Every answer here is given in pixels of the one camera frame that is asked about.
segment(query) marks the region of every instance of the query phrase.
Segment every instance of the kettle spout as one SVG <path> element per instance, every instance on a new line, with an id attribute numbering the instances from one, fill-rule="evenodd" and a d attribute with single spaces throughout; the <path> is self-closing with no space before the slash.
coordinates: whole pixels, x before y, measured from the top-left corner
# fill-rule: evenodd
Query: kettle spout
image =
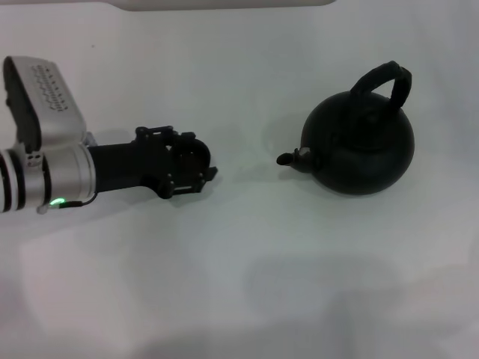
<path id="1" fill-rule="evenodd" d="M 303 173 L 309 173 L 313 167 L 313 159 L 311 150 L 302 147 L 296 148 L 293 153 L 283 153 L 276 159 L 276 163 L 280 166 L 290 166 L 295 170 Z"/>

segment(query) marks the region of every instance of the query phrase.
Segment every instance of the white table surface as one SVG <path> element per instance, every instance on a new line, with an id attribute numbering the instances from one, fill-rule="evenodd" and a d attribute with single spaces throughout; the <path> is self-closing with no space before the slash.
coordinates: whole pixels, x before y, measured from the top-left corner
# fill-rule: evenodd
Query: white table surface
<path id="1" fill-rule="evenodd" d="M 101 144 L 173 125 L 219 167 L 171 201 L 131 188 L 2 215 L 0 358 L 476 359 L 478 15 L 474 0 L 0 7 L 0 58 L 56 61 Z M 275 164 L 319 102 L 390 60 L 414 84 L 397 184 L 346 198 Z M 5 106 L 0 126 L 9 147 Z"/>

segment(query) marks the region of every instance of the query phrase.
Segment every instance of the kettle body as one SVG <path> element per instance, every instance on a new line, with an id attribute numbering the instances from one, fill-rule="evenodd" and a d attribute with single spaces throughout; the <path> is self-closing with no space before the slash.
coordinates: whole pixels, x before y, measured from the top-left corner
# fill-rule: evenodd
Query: kettle body
<path id="1" fill-rule="evenodd" d="M 372 90 L 395 80 L 391 98 Z M 415 139 L 401 107 L 411 73 L 395 62 L 361 78 L 351 91 L 331 96 L 309 115 L 301 147 L 277 163 L 309 171 L 342 194 L 373 194 L 398 181 L 411 164 Z"/>

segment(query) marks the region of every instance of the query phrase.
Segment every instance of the green led light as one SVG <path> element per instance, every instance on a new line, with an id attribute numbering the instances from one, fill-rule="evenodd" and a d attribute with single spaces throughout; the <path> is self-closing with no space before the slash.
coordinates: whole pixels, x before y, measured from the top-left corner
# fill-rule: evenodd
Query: green led light
<path id="1" fill-rule="evenodd" d="M 56 200 L 50 202 L 50 206 L 54 206 L 55 204 L 62 204 L 65 202 L 67 202 L 67 200 L 65 200 L 64 198 L 57 198 Z"/>

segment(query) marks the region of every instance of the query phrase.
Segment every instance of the kettle handle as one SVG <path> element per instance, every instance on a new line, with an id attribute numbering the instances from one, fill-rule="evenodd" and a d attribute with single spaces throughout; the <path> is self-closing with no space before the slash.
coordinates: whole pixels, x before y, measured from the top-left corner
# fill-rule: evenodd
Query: kettle handle
<path id="1" fill-rule="evenodd" d="M 399 111 L 406 102 L 412 86 L 412 74 L 395 61 L 388 62 L 371 70 L 351 89 L 351 95 L 358 99 L 366 93 L 376 90 L 386 82 L 394 80 L 389 106 L 391 111 Z"/>

